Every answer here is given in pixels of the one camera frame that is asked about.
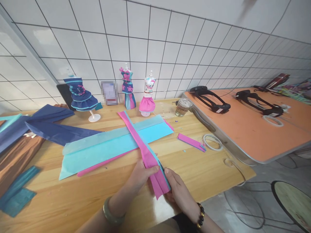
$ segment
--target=light blue paper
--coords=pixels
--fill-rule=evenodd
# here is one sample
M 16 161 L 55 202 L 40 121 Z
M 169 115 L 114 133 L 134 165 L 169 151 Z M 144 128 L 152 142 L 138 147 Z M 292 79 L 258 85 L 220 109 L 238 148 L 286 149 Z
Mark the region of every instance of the light blue paper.
M 0 127 L 0 133 L 13 124 L 18 118 L 20 118 L 22 114 L 14 115 L 14 116 L 2 116 L 0 117 L 0 121 L 5 120 L 6 122 Z
M 159 120 L 158 117 L 157 118 L 153 117 L 148 120 L 151 120 L 151 119 L 154 119 L 154 121 Z M 162 137 L 165 137 L 173 133 L 171 128 L 164 122 L 162 118 L 161 120 L 163 122 L 160 124 L 156 124 L 156 125 L 153 125 L 153 126 L 150 126 L 150 127 L 147 127 L 147 128 L 144 128 L 138 131 L 139 135 L 144 139 L 146 143 L 153 142 L 155 140 L 158 140 Z M 117 138 L 112 138 L 112 139 L 110 137 L 110 140 L 104 141 L 96 145 L 92 145 L 90 147 L 84 148 L 79 151 L 75 151 L 73 153 L 66 154 L 63 159 L 62 170 L 59 176 L 59 180 L 67 178 L 86 168 L 94 166 L 108 159 L 114 158 L 120 154 L 133 150 L 135 148 L 138 148 L 138 145 L 135 142 L 132 135 L 128 131 L 128 134 L 126 135 L 123 135 Z
M 164 120 L 162 119 L 161 115 L 157 115 L 153 118 L 149 118 L 144 121 L 137 122 L 134 125 L 135 125 L 135 129 L 138 131 L 138 130 L 145 129 L 150 126 L 154 126 L 154 125 L 157 125 L 163 122 Z M 63 149 L 63 155 L 71 154 L 71 153 L 86 149 L 88 147 L 95 146 L 97 144 L 100 144 L 100 143 L 103 143 L 103 142 L 106 142 L 111 139 L 118 138 L 118 137 L 121 137 L 127 134 L 130 134 L 128 128 L 123 127 L 123 128 L 114 129 L 108 132 L 102 132 L 99 134 L 95 134 L 95 135 L 86 137 L 84 139 L 78 140 L 78 141 L 70 142 L 65 145 Z

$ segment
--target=black vr headset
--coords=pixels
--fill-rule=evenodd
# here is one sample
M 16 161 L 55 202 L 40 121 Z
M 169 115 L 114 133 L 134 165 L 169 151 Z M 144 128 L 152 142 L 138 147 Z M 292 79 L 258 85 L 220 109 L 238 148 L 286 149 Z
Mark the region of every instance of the black vr headset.
M 205 103 L 207 106 L 211 108 L 211 110 L 215 113 L 221 113 L 224 114 L 226 112 L 229 112 L 229 109 L 231 108 L 230 104 L 225 103 L 218 95 L 216 95 L 214 92 L 207 89 L 206 86 L 197 86 L 190 89 L 190 93 L 193 94 L 195 97 L 197 97 L 199 100 L 201 100 L 203 103 Z M 211 101 L 209 98 L 207 98 L 204 95 L 212 95 L 219 99 L 220 102 L 223 103 L 223 105 L 215 104 L 213 101 Z
M 262 109 L 254 104 L 252 104 L 251 102 L 249 102 L 248 98 L 253 98 L 256 100 L 256 102 L 260 105 L 263 105 L 261 103 L 259 103 L 258 101 L 263 102 L 265 105 L 268 105 L 271 107 L 271 109 Z M 236 94 L 236 99 L 237 100 L 242 100 L 243 102 L 245 102 L 246 104 L 252 106 L 253 108 L 259 110 L 262 112 L 263 115 L 268 115 L 271 117 L 278 117 L 281 116 L 283 114 L 283 109 L 276 105 L 276 104 L 270 104 L 267 101 L 261 99 L 256 93 L 251 93 L 250 90 L 244 90 L 244 91 L 239 91 Z

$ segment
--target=tape roll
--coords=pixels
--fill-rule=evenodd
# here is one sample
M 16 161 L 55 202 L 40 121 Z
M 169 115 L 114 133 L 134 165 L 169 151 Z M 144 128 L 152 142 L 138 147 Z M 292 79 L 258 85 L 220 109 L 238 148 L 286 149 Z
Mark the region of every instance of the tape roll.
M 263 118 L 265 121 L 267 121 L 268 123 L 270 123 L 271 125 L 274 125 L 274 126 L 276 126 L 276 127 L 283 127 L 283 126 L 284 126 L 283 122 L 281 122 L 279 119 L 277 119 L 277 118 L 275 118 L 275 117 L 268 116 L 268 115 L 263 115 L 262 118 Z

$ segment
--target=wooden tabletop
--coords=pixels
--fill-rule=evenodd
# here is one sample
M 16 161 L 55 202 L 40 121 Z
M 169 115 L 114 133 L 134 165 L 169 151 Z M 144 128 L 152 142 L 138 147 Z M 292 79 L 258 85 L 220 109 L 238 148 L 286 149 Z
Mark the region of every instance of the wooden tabletop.
M 155 102 L 156 104 L 165 102 L 174 108 L 172 103 L 174 100 L 177 99 Z M 89 112 L 75 112 L 74 116 L 64 119 L 61 124 L 110 131 L 125 127 L 123 120 L 117 114 L 124 110 L 122 104 L 104 106 L 103 109 L 96 111 L 101 115 L 101 119 L 95 123 L 88 121 Z M 137 109 L 127 113 L 133 123 L 146 119 Z M 164 167 L 173 169 L 181 176 L 197 202 L 205 201 L 243 182 L 243 176 L 238 169 L 224 164 L 224 159 L 231 157 L 226 149 L 219 152 L 207 149 L 203 153 L 177 140 L 178 133 L 195 140 L 201 140 L 204 134 L 210 133 L 191 112 L 184 117 L 175 116 L 166 120 L 175 129 L 174 134 L 149 145 L 155 153 L 158 153 Z M 0 212 L 1 232 L 74 232 L 103 206 L 107 197 L 112 196 L 122 187 L 136 162 L 141 158 L 140 150 L 135 150 L 83 177 L 73 175 L 59 181 L 62 150 L 63 147 L 60 145 L 49 141 L 44 142 L 27 167 L 35 165 L 41 168 L 41 172 L 25 186 L 35 191 L 37 195 L 15 218 Z M 256 175 L 250 167 L 238 161 L 237 163 L 246 179 Z M 169 204 L 164 196 L 156 200 L 151 182 L 148 180 L 132 202 L 121 232 L 137 232 L 150 228 L 177 213 L 179 209 Z

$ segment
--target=brown fabric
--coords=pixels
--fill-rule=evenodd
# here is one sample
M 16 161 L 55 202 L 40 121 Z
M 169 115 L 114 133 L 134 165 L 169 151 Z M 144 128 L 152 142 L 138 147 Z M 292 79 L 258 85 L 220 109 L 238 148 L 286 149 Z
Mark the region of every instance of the brown fabric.
M 6 121 L 0 121 L 0 127 L 5 123 Z
M 21 137 L 0 162 L 0 197 L 40 149 L 44 138 Z

